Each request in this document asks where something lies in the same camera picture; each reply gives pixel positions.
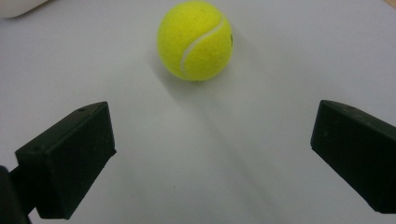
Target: tennis ball seam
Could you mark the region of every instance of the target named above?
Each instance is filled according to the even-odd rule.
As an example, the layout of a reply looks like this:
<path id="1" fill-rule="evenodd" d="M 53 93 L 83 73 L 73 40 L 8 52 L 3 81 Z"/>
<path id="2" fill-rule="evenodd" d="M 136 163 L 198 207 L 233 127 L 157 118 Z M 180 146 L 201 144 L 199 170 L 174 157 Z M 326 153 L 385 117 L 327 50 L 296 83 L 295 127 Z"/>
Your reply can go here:
<path id="1" fill-rule="evenodd" d="M 180 60 L 180 71 L 181 71 L 181 75 L 186 78 L 186 79 L 190 79 L 188 74 L 186 73 L 185 69 L 184 69 L 184 64 L 186 62 L 187 57 L 189 56 L 189 53 L 192 51 L 192 49 L 203 39 L 205 39 L 206 37 L 213 35 L 215 32 L 217 32 L 221 26 L 224 24 L 225 22 L 225 18 L 224 16 L 221 16 L 221 21 L 219 22 L 219 24 L 217 26 L 215 26 L 212 30 L 210 30 L 209 32 L 199 36 L 197 39 L 195 39 L 192 43 L 189 44 L 189 46 L 184 50 L 183 55 L 181 57 Z"/>

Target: white object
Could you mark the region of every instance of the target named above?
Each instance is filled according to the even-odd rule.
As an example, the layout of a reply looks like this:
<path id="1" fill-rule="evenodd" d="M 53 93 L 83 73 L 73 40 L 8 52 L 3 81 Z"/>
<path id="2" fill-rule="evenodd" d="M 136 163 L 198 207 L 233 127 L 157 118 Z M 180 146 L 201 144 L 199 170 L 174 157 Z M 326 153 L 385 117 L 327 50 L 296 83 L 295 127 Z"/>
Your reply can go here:
<path id="1" fill-rule="evenodd" d="M 12 18 L 32 10 L 48 0 L 0 0 L 0 18 Z"/>

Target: black bracket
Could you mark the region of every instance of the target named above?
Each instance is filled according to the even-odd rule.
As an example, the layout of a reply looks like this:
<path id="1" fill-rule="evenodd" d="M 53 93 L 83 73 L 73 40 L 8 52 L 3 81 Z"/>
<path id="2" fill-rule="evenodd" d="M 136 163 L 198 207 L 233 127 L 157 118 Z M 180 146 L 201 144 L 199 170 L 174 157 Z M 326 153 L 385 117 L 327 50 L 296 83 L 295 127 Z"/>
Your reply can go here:
<path id="1" fill-rule="evenodd" d="M 16 151 L 19 166 L 0 166 L 0 224 L 69 219 L 116 153 L 107 102 L 84 106 Z"/>

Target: yellow tennis ball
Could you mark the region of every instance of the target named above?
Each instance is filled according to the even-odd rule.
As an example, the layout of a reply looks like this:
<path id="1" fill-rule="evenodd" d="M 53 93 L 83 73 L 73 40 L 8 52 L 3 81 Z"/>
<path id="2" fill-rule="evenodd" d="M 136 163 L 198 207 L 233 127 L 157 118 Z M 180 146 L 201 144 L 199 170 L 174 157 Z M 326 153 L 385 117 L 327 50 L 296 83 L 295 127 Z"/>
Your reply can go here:
<path id="1" fill-rule="evenodd" d="M 184 2 L 163 17 L 157 48 L 163 64 L 175 76 L 189 81 L 208 80 L 230 61 L 232 28 L 209 3 Z"/>

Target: black rubber pad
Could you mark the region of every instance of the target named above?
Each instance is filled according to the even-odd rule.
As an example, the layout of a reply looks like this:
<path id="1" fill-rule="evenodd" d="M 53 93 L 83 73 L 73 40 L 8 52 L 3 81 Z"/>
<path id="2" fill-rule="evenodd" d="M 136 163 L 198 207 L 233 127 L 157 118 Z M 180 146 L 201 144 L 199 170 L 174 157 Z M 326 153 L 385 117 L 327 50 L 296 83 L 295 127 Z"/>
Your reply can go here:
<path id="1" fill-rule="evenodd" d="M 69 219 L 116 153 L 106 102 L 82 107 L 16 151 L 21 173 L 34 176 L 43 218 Z"/>
<path id="2" fill-rule="evenodd" d="M 396 128 L 357 108 L 321 101 L 311 146 L 380 213 L 396 213 Z"/>

